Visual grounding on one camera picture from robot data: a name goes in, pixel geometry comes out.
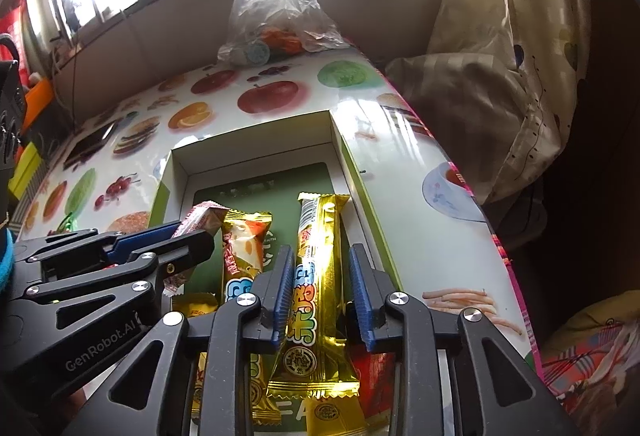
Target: beige curtain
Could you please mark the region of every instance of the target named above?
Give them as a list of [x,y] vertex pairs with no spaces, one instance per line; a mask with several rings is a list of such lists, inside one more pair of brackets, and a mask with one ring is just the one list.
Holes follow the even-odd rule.
[[427,54],[386,74],[485,203],[564,148],[589,34],[589,0],[442,0]]

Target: white wall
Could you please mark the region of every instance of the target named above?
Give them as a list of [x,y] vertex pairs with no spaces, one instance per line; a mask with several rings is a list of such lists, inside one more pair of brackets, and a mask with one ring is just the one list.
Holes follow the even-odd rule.
[[[342,34],[385,63],[426,50],[440,0],[318,0]],[[169,76],[213,63],[233,0],[158,0],[91,42],[56,76],[76,121],[98,114]]]

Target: pink snack wrapper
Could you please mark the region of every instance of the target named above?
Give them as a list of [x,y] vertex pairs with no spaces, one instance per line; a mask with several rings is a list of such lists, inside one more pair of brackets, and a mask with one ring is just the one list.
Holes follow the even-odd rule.
[[[203,229],[211,235],[215,235],[225,219],[227,207],[223,207],[215,201],[203,201],[195,205],[180,223],[171,237],[178,237],[194,230]],[[176,273],[164,279],[164,294],[172,297],[178,294],[178,288],[187,282],[194,268]]]

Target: clear plastic bag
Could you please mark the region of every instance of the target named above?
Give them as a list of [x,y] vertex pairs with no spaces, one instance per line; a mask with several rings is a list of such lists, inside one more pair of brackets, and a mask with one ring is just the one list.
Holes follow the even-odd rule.
[[234,0],[218,58],[261,66],[305,51],[348,47],[318,0]]

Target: french fries print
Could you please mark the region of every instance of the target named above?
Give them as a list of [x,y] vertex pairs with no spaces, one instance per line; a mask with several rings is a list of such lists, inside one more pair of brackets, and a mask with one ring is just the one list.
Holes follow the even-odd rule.
[[476,308],[497,326],[504,326],[522,336],[522,329],[516,324],[498,315],[494,300],[486,291],[468,288],[448,288],[444,290],[426,291],[422,298],[432,310],[445,313],[460,313],[465,308]]

